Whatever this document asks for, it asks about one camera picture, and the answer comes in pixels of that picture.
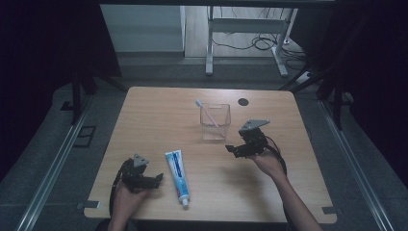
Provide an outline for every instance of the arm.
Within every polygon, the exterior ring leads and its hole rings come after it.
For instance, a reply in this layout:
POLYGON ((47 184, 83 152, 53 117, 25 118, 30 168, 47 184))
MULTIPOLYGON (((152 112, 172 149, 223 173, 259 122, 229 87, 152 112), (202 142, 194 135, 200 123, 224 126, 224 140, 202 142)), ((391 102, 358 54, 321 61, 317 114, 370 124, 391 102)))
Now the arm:
MULTIPOLYGON (((272 142, 269 145, 277 150, 272 142)), ((273 180, 297 230, 321 230, 315 217, 292 187, 281 164, 272 152, 266 149, 261 155, 249 156, 248 158, 253 160, 258 168, 273 180)))
POLYGON ((125 230, 127 220, 137 211, 139 205, 148 193, 149 191, 147 190, 130 192, 122 180, 119 180, 115 193, 114 211, 108 230, 125 230))

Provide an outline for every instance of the toothpaste cap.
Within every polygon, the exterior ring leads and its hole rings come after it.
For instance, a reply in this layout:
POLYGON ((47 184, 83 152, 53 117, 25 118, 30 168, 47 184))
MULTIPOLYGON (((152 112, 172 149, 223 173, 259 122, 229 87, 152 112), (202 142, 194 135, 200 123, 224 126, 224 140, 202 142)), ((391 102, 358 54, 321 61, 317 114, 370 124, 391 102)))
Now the toothpaste cap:
POLYGON ((189 206, 189 201, 187 199, 183 199, 183 206, 184 207, 189 206))

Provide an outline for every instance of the person's right hand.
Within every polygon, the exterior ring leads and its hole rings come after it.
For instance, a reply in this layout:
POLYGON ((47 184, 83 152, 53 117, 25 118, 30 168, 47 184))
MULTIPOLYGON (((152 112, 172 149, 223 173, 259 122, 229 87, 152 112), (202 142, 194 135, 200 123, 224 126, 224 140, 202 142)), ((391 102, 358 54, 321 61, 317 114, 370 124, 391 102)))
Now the person's right hand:
MULTIPOLYGON (((277 146, 268 139, 269 146, 273 147, 275 150, 279 150, 277 146)), ((266 175, 270 176, 273 180, 276 180, 280 177, 285 176, 285 172, 282 168, 281 163, 277 159, 276 155, 273 154, 270 150, 265 149, 263 153, 259 155, 251 155, 247 158, 251 159, 258 168, 265 173, 266 175)))

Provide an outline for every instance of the toothbrush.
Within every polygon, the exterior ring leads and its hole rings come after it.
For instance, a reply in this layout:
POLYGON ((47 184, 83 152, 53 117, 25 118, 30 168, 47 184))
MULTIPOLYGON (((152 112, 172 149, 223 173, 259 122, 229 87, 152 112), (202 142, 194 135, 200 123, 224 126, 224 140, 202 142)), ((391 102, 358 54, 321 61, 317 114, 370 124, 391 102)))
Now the toothbrush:
POLYGON ((203 104, 201 103, 201 100, 197 99, 195 100, 195 104, 197 105, 197 107, 202 108, 205 112, 205 114, 207 114, 207 117, 213 122, 213 124, 215 125, 216 128, 218 128, 221 132, 221 135, 223 137, 225 137, 224 135, 224 131, 219 127, 218 123, 216 122, 216 120, 213 118, 213 116, 203 107, 203 104))

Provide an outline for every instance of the wooden tabletop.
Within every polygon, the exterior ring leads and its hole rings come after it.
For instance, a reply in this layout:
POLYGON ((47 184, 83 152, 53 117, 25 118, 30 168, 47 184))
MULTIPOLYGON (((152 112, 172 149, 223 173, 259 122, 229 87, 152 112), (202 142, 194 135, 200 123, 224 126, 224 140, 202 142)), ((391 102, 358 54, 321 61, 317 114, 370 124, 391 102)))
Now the wooden tabletop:
POLYGON ((312 145, 293 95, 274 90, 209 90, 131 88, 116 122, 86 208, 89 218, 109 217, 109 197, 117 171, 135 153, 150 163, 145 176, 165 175, 160 188, 143 201, 134 218, 159 220, 286 222, 273 182, 248 159, 236 159, 225 144, 244 144, 238 130, 248 119, 269 119, 261 130, 275 140, 288 167, 294 189, 319 223, 334 223, 325 215, 332 207, 312 145), (231 125, 225 141, 204 141, 200 110, 195 105, 231 106, 231 125), (247 106, 238 100, 245 98, 247 106), (181 149, 191 200, 179 203, 165 153, 181 149))

